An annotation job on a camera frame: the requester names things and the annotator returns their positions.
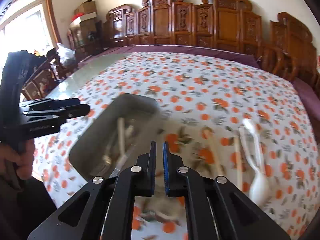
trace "white spoon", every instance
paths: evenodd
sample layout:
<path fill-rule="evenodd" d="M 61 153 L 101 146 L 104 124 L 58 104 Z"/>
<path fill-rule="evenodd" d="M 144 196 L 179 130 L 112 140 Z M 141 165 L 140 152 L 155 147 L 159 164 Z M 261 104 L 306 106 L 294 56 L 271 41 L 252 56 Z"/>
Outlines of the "white spoon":
<path fill-rule="evenodd" d="M 242 120 L 242 124 L 253 136 L 257 164 L 258 164 L 258 166 L 260 166 L 260 171 L 263 174 L 266 174 L 266 171 L 264 168 L 263 155 L 262 155 L 262 151 L 261 151 L 260 138 L 259 138 L 259 133 L 256 128 L 256 124 L 254 121 L 252 121 L 251 119 L 247 119 L 247 118 Z"/>
<path fill-rule="evenodd" d="M 271 194 L 271 188 L 270 188 L 267 176 L 264 173 L 262 173 L 259 167 L 257 167 L 254 164 L 252 157 L 250 156 L 245 134 L 244 134 L 244 127 L 239 128 L 239 133 L 240 133 L 241 143 L 244 149 L 244 154 L 247 158 L 249 165 L 255 171 L 255 176 L 249 190 L 249 198 L 257 206 L 262 206 L 266 202 L 266 200 L 269 198 Z"/>

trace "gray tray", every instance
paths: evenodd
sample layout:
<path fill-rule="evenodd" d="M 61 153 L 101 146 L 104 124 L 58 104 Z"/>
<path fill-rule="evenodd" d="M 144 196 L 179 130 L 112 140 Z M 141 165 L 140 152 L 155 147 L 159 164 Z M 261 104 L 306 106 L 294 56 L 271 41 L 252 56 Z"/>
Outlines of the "gray tray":
<path fill-rule="evenodd" d="M 125 157 L 113 160 L 103 174 L 105 179 L 116 176 L 136 164 L 137 157 L 150 151 L 152 140 L 156 140 L 157 131 L 161 126 L 161 114 L 156 100 L 149 97 L 122 94 L 117 97 L 83 133 L 72 147 L 69 160 L 72 166 L 89 181 L 93 178 L 92 170 L 102 161 L 105 148 L 115 130 L 117 119 L 135 119 L 138 128 L 136 139 L 129 147 Z"/>

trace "silver screw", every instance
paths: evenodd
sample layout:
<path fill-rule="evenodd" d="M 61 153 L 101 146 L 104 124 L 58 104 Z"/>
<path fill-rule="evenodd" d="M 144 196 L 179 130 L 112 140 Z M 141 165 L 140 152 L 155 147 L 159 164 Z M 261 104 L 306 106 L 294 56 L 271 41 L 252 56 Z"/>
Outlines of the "silver screw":
<path fill-rule="evenodd" d="M 189 171 L 189 169 L 185 166 L 181 166 L 181 167 L 179 167 L 178 171 L 181 173 L 187 173 Z"/>
<path fill-rule="evenodd" d="M 131 171 L 132 172 L 139 172 L 139 171 L 141 171 L 141 167 L 140 166 L 133 166 L 132 168 L 131 168 Z"/>
<path fill-rule="evenodd" d="M 217 182 L 219 182 L 220 184 L 225 184 L 227 182 L 227 179 L 226 177 L 219 176 L 217 177 Z"/>
<path fill-rule="evenodd" d="M 100 177 L 100 176 L 94 177 L 94 178 L 92 179 L 92 182 L 93 182 L 94 184 L 100 184 L 101 182 L 103 182 L 103 178 Z"/>

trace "tablecloth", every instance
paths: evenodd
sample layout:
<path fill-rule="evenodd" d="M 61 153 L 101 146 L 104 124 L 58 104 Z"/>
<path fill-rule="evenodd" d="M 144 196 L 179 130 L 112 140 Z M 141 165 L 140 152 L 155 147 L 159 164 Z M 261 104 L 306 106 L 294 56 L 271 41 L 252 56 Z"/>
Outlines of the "tablecloth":
<path fill-rule="evenodd" d="M 90 113 L 69 120 L 58 134 L 35 140 L 34 171 L 59 207 L 86 181 L 70 165 L 68 152 L 81 134 L 122 93 L 155 98 L 164 127 L 159 142 L 202 176 L 213 177 L 214 158 L 203 130 L 214 131 L 217 153 L 228 179 L 236 184 L 233 134 L 243 118 L 260 130 L 272 195 L 262 209 L 297 239 L 319 208 L 320 158 L 306 111 L 292 84 L 237 62 L 192 54 L 137 52 L 119 60 L 77 91 Z M 252 169 L 243 160 L 243 192 Z M 137 202 L 132 239 L 185 239 L 183 218 L 146 219 Z"/>

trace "table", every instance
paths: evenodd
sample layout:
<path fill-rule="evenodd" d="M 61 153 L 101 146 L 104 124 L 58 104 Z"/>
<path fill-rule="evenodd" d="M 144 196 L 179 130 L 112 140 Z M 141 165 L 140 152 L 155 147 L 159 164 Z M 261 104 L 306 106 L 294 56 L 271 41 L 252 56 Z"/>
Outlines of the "table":
<path fill-rule="evenodd" d="M 319 208 L 320 158 L 307 113 L 291 83 L 237 62 L 191 54 L 131 53 L 73 94 L 91 106 L 90 113 L 69 120 L 59 134 L 36 139 L 34 171 L 42 176 L 58 207 L 86 183 L 70 165 L 68 152 L 122 93 L 155 98 L 164 119 L 158 145 L 167 140 L 170 151 L 180 155 L 186 166 L 207 177 L 214 176 L 215 166 L 203 129 L 212 129 L 221 164 L 234 184 L 233 134 L 243 118 L 254 120 L 272 186 L 272 196 L 262 209 L 292 239 L 303 233 Z M 157 162 L 161 162 L 159 153 Z M 243 192 L 248 194 L 253 173 L 245 160 L 242 170 Z M 161 175 L 156 184 L 157 194 L 161 195 Z M 176 201 L 183 204 L 181 198 Z M 133 239 L 186 237 L 183 216 L 174 221 L 146 216 L 141 210 L 145 209 L 144 203 L 145 199 L 136 201 Z"/>

